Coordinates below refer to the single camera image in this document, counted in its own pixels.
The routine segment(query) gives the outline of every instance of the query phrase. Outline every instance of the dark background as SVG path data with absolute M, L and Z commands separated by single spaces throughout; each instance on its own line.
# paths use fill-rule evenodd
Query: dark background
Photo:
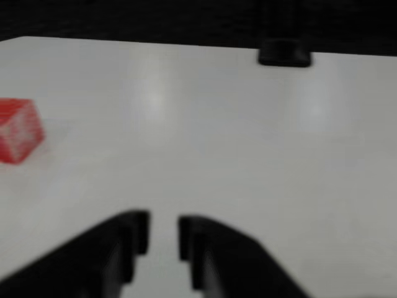
M 257 48 L 256 1 L 0 0 L 0 40 L 34 35 Z M 303 27 L 317 52 L 397 56 L 396 2 L 303 0 Z

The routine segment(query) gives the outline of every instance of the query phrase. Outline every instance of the red block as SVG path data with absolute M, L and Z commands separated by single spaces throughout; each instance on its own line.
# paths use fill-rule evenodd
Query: red block
M 0 161 L 20 163 L 43 139 L 43 127 L 32 100 L 0 98 Z

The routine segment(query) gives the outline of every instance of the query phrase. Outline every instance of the black object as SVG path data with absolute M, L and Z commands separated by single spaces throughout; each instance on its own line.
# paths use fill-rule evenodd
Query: black object
M 179 252 L 207 298 L 308 298 L 258 242 L 216 221 L 181 217 Z
M 267 2 L 265 17 L 268 17 L 270 22 L 267 31 L 262 34 L 259 63 L 272 66 L 310 66 L 311 53 L 301 31 L 301 0 Z
M 122 213 L 0 284 L 0 297 L 117 298 L 148 249 L 149 213 Z

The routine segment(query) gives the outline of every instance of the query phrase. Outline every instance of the white table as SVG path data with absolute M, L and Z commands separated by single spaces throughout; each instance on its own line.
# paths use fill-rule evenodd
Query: white table
M 0 165 L 0 278 L 126 209 L 154 221 L 123 297 L 200 297 L 180 214 L 258 238 L 313 297 L 397 294 L 397 58 L 22 37 L 0 96 L 36 100 L 46 142 Z

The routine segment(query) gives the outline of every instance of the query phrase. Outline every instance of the red cube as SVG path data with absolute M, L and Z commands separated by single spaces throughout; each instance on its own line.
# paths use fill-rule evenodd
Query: red cube
M 43 139 L 32 100 L 0 98 L 0 161 L 20 163 Z

